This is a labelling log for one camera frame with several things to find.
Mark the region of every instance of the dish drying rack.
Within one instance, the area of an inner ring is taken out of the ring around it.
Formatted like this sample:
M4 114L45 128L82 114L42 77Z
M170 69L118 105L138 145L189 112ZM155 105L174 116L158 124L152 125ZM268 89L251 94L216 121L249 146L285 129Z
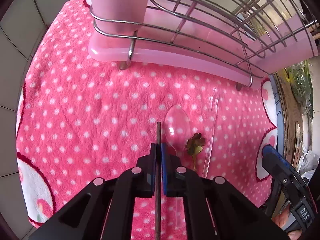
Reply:
M256 89L317 56L308 28L319 25L303 0L92 0L90 13L90 55L120 69L132 60L173 65Z

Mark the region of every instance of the pink towel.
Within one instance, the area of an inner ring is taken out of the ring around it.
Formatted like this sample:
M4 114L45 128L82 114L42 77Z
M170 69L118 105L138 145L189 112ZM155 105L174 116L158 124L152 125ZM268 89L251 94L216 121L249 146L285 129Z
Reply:
M242 89L226 79L193 70L97 62L87 51L94 31L84 0L67 2L27 73L17 116L20 180L30 221L39 227L95 177L112 179L135 166L156 140L156 122L180 105L192 131L209 138L215 122L208 178L224 176L256 206L270 193L261 148L276 145L276 111L270 81ZM202 116L213 91L216 118ZM202 174L206 148L197 157ZM184 156L184 164L192 160ZM163 238L185 239L176 227L175 201L162 197ZM154 199L135 204L132 237L154 238Z

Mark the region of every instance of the plastic spoon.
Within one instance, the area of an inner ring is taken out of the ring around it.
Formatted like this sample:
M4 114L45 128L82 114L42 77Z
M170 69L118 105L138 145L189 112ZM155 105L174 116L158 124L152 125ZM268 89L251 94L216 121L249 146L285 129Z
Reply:
M187 140L191 137L190 120L181 106L172 106L163 122L163 131L168 144L175 150L176 156L181 157L185 151ZM182 198L176 198L176 226L183 227Z

